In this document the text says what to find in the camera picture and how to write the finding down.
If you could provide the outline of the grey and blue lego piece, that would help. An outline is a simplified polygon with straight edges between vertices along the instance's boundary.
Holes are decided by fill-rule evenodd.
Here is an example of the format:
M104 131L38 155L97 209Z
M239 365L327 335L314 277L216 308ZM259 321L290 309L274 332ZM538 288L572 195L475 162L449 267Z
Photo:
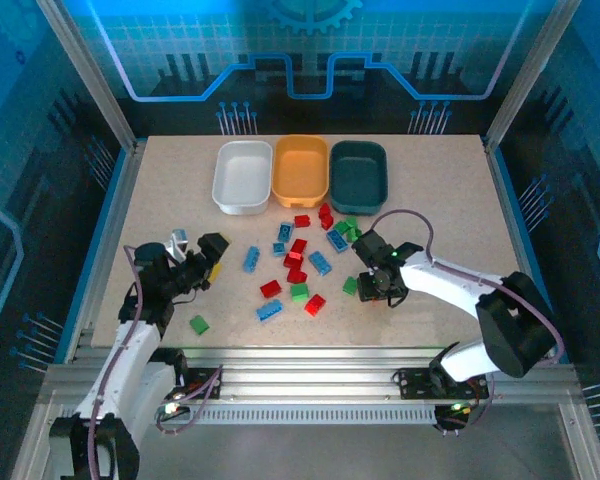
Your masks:
M174 229L170 238L164 243L167 253L178 263L186 259L188 237L184 229Z

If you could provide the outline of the white plastic bin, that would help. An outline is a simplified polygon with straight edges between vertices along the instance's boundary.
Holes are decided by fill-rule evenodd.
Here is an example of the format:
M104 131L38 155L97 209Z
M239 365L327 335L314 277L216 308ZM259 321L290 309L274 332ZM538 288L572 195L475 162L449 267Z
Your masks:
M261 140L224 144L218 151L212 200L227 215L252 216L266 211L271 193L273 149Z

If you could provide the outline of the dark teal plastic bin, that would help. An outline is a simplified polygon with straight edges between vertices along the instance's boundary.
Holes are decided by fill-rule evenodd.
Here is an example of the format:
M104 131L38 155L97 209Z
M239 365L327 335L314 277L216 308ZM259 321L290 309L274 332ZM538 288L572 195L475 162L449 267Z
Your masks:
M330 152L330 199L342 214L376 215L388 198L385 149L372 141L343 140Z

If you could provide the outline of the yellow plastic bin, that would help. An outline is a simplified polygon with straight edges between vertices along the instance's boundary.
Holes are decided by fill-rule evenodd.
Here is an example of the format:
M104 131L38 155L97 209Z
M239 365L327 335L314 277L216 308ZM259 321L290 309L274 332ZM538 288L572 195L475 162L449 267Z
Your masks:
M275 145L272 193L285 208L315 208L329 190L329 147L316 135L285 135Z

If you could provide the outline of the aluminium table side rail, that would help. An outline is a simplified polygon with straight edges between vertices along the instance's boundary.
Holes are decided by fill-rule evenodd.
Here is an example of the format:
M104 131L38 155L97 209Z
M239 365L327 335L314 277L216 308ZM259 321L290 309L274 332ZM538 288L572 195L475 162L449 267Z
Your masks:
M146 144L146 139L139 139L135 150L122 152L116 162L57 347L56 364L72 360L82 330L98 318Z
M535 283L540 295L553 314L552 322L556 323L557 315L553 312L544 279L541 274L537 257L534 253L530 234L523 219L518 197L513 187L510 174L506 168L504 157L498 148L491 150L485 148L487 164L491 171L494 186L501 205L504 220L509 232L509 237L514 249L520 270L527 274Z

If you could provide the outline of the aluminium frame cross rail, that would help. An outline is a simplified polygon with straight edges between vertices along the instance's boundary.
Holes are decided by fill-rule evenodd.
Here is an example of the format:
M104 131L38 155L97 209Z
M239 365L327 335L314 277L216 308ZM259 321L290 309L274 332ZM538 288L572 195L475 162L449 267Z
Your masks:
M220 401L244 404L396 403L393 373L426 367L436 348L187 348L192 367L223 369ZM496 405L580 403L573 366L534 367L522 379L494 376Z

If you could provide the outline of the aluminium frame post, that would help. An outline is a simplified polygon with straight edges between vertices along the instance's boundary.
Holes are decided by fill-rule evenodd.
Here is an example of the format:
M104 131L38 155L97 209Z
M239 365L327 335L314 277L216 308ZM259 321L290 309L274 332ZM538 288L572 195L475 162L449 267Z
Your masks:
M555 0L553 8L487 131L484 140L487 154L494 154L499 147L581 2L582 0Z
M36 3L121 148L133 154L137 147L135 134L68 9L61 0Z

